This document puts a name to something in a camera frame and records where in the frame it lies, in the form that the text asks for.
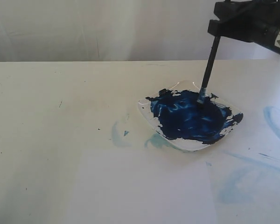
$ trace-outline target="white tabletop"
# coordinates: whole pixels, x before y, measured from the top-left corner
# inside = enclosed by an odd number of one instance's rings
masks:
[[[87,169],[93,176],[104,174],[104,181],[95,183],[111,188],[118,172],[105,167],[123,163],[125,156],[132,167],[125,175],[132,176],[143,165],[152,169],[151,178],[158,168],[174,174],[203,161],[217,223],[280,223],[277,62],[215,62],[209,88],[242,110],[244,119],[201,151],[171,148],[137,110],[139,99],[178,81],[201,83],[205,65],[206,61],[0,63],[0,224],[104,223],[99,217],[92,219],[91,209],[100,201],[91,201],[93,191],[86,195],[93,182],[82,182],[83,176]]]

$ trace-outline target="white backdrop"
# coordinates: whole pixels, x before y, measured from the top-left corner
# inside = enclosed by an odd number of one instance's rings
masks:
[[[0,61],[207,59],[216,0],[0,0]],[[276,55],[222,38],[217,59]]]

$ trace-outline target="white table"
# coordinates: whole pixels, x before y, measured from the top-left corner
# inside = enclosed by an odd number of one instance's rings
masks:
[[[83,159],[97,157],[92,168],[100,175],[106,163],[100,158],[126,156],[140,166],[139,154],[147,164],[162,159],[168,172],[206,161],[217,223],[280,223],[280,137],[263,112],[274,106],[280,131],[277,62],[215,62],[209,88],[240,108],[244,119],[204,150],[185,154],[167,147],[137,111],[139,99],[178,81],[201,83],[205,65],[0,63],[0,224],[67,223],[71,206],[81,206],[72,223],[94,223],[86,202],[71,205]],[[117,139],[115,129],[129,134]]]

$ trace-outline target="white wall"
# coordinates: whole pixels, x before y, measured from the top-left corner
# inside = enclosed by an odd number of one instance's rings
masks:
[[[207,59],[216,0],[0,0],[0,61]],[[217,59],[276,55],[222,38]]]

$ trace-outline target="paint palette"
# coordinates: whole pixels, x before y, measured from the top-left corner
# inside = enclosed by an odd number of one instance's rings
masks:
[[[152,128],[172,145],[196,151],[222,139],[243,118],[239,109],[213,93],[203,106],[196,103],[199,88],[182,81],[138,102]]]

